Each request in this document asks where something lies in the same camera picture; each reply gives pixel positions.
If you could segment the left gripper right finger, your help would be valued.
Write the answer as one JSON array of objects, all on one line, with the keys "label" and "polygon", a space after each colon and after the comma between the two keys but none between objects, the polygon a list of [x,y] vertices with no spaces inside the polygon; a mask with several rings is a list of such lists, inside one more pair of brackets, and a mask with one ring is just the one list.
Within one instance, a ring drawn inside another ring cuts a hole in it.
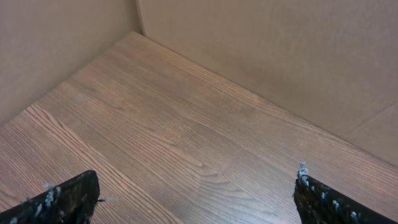
[{"label": "left gripper right finger", "polygon": [[309,176],[300,163],[293,194],[303,224],[397,224]]}]

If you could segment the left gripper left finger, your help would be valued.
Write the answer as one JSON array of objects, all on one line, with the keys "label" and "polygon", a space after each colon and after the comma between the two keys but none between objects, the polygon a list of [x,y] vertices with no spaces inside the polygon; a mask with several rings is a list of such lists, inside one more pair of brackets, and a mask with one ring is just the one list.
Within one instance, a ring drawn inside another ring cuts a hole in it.
[{"label": "left gripper left finger", "polygon": [[99,196],[97,173],[87,170],[1,212],[1,224],[89,224]]}]

